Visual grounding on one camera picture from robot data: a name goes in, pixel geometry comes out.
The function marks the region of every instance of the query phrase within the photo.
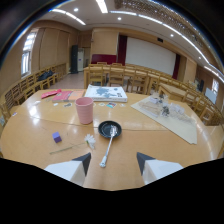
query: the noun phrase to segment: wooden chair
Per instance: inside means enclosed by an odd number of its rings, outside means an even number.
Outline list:
[[[20,91],[19,84],[15,85],[11,89],[12,98],[16,105],[20,105],[22,101],[24,101],[24,93]]]
[[[97,62],[98,65],[107,65],[107,62]]]
[[[200,116],[200,119],[205,125],[209,125],[213,116],[214,116],[214,112],[208,107],[205,107]]]
[[[112,63],[111,65],[112,65],[112,66],[122,66],[121,63]]]
[[[10,114],[10,112],[8,110],[6,102],[0,103],[0,111],[1,111],[1,114],[2,114],[2,116],[4,118],[4,120],[5,120],[5,124],[4,124],[4,126],[5,126],[6,123],[8,122],[8,120],[9,120],[9,118],[11,117],[11,114]]]
[[[89,82],[100,82],[101,86],[105,83],[105,76],[103,74],[103,67],[91,67],[89,66]]]
[[[27,89],[27,81],[26,79],[23,79],[19,82],[19,89],[20,89],[20,92],[22,93],[24,90]]]
[[[128,87],[131,85],[131,93],[140,93],[146,94],[147,87],[148,87],[148,74],[147,72],[144,73],[137,73],[139,70],[135,70],[135,75],[128,79],[126,92],[128,92]]]
[[[34,75],[30,75],[26,78],[27,88],[31,87],[36,82]]]
[[[182,102],[186,102],[189,107],[194,108],[198,94],[191,90],[186,90]]]
[[[193,107],[193,110],[198,115],[198,117],[200,117],[202,112],[204,111],[205,107],[208,105],[208,101],[203,96],[200,96],[200,97],[197,97],[197,98],[196,98],[196,104]]]
[[[124,67],[123,66],[112,66],[109,71],[109,86],[111,84],[124,85]]]
[[[24,97],[25,97],[25,100],[27,100],[30,96],[32,96],[33,94],[35,93],[35,88],[33,87],[30,87],[28,89],[26,89],[24,91]]]

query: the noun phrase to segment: blue object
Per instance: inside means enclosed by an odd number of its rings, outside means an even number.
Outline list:
[[[58,143],[58,142],[61,141],[61,137],[60,137],[60,135],[59,135],[58,132],[53,133],[52,136],[53,136],[53,139],[54,139],[54,141],[55,141],[56,143]]]

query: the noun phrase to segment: table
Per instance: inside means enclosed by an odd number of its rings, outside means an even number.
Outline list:
[[[171,99],[171,100],[182,101],[182,99],[185,96],[186,91],[178,89],[174,86],[160,83],[158,93],[159,93],[159,95],[161,93],[166,94],[169,97],[169,99]]]
[[[121,190],[144,186],[137,152],[187,167],[216,159],[221,149],[222,128],[204,126],[185,103],[170,101],[180,104],[185,108],[186,114],[196,120],[197,145],[187,143],[131,108],[133,103],[148,97],[146,95],[127,93],[128,102],[118,103],[114,108],[100,106],[100,102],[95,102],[93,122],[82,125],[74,104],[71,107],[63,107],[65,103],[54,106],[49,99],[41,100],[42,93],[48,91],[36,92],[9,119],[1,136],[2,153],[6,159],[44,169],[50,164],[70,161],[90,152],[91,161],[83,185],[85,188]],[[105,155],[109,139],[98,133],[98,126],[105,120],[118,122],[122,127],[122,134],[113,139],[106,167],[101,168],[99,163]],[[59,143],[55,143],[52,138],[52,133],[57,131],[62,138]],[[87,134],[96,139],[95,149],[82,144],[50,154],[52,151],[83,143]]]

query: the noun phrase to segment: pink cup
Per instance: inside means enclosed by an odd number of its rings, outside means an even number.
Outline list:
[[[89,124],[93,121],[93,99],[81,97],[75,101],[79,121],[82,124]]]

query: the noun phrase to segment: ceiling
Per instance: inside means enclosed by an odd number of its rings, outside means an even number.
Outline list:
[[[177,46],[178,48],[186,52],[188,55],[190,55],[200,66],[207,66],[213,69],[213,67],[208,65],[206,60],[203,57],[201,57],[198,51],[190,43],[188,43],[184,38],[182,38],[182,36],[176,34],[175,32],[166,28],[165,26],[159,23],[156,23],[154,21],[141,18],[139,16],[132,16],[132,15],[126,15],[126,14],[120,14],[120,13],[119,14],[110,13],[110,11],[128,11],[128,12],[136,12],[137,14],[147,15],[147,16],[155,18],[155,16],[153,16],[152,14],[151,15],[147,14],[146,7],[144,4],[151,4],[151,5],[154,4],[153,7],[157,7],[158,3],[162,4],[164,2],[166,3],[166,6],[168,8],[175,10],[175,12],[177,11],[180,12],[179,15],[181,15],[182,18],[187,18],[186,20],[190,21],[188,23],[190,24],[189,28],[191,29],[191,31],[192,30],[194,31],[195,27],[197,28],[197,31],[195,31],[196,35],[197,37],[199,36],[201,37],[201,40],[203,41],[203,44],[204,44],[204,48],[206,48],[205,51],[203,51],[203,54],[205,53],[206,55],[206,51],[207,51],[207,53],[209,53],[209,55],[212,56],[212,59],[214,59],[213,63],[212,62],[209,62],[209,63],[211,63],[211,65],[213,64],[213,66],[215,66],[219,71],[223,71],[223,63],[222,63],[222,60],[220,59],[220,54],[218,54],[216,50],[217,43],[214,40],[214,37],[213,37],[214,35],[211,35],[210,32],[208,31],[208,28],[203,25],[205,23],[204,18],[200,17],[201,19],[199,20],[197,18],[197,15],[192,16],[191,11],[189,11],[189,8],[192,4],[189,4],[189,1],[187,4],[187,1],[152,2],[147,0],[138,0],[138,1],[136,0],[105,0],[109,13],[103,14],[101,13],[101,10],[95,0],[73,0],[73,1],[65,2],[59,5],[57,8],[75,15],[76,17],[81,19],[86,25],[80,24],[77,20],[74,20],[73,18],[65,14],[61,14],[61,13],[53,12],[53,11],[46,13],[44,16],[40,18],[40,20],[54,20],[54,21],[62,22],[80,31],[91,30],[96,27],[121,27],[121,28],[128,28],[128,29],[142,31],[172,43],[173,45]],[[180,3],[184,4],[186,8],[188,6],[188,9],[183,10],[182,8],[180,8]],[[200,4],[194,3],[193,6],[195,7],[192,7],[192,10],[194,11],[195,14],[197,14],[195,10],[197,9],[198,5]],[[200,46],[198,46],[197,43],[195,43],[195,46],[201,50]]]
[[[108,11],[113,11],[115,5],[122,5],[121,3],[148,3],[152,1],[147,0],[105,0]],[[219,0],[157,0],[156,3],[166,5],[169,9],[174,10],[182,17],[186,18],[193,27],[201,31],[201,34],[206,40],[206,43],[211,44],[211,52],[218,59],[219,63],[216,68],[223,71],[223,59],[224,59],[224,38],[223,38],[223,21],[224,14],[222,13],[222,3]],[[7,48],[13,45],[13,41],[21,33],[22,30],[28,27],[31,22],[37,19],[55,20],[65,24],[68,24],[80,31],[91,30],[95,27],[122,27],[134,30],[139,30],[159,38],[162,38],[178,48],[188,53],[199,65],[207,65],[202,58],[199,60],[199,53],[181,36],[176,35],[170,29],[157,24],[150,20],[140,18],[138,16],[124,15],[124,14],[102,14],[98,4],[95,0],[20,0],[18,2],[11,0],[2,0],[0,10],[0,20],[3,21],[0,26],[0,47],[1,56],[7,53]],[[134,11],[134,4],[132,8],[121,7],[118,10],[122,11]],[[78,23],[76,20],[55,12],[48,12],[49,9],[58,7],[65,10],[86,23],[85,26]],[[79,8],[78,12],[74,12],[73,9]],[[145,14],[145,12],[136,11],[138,14]]]

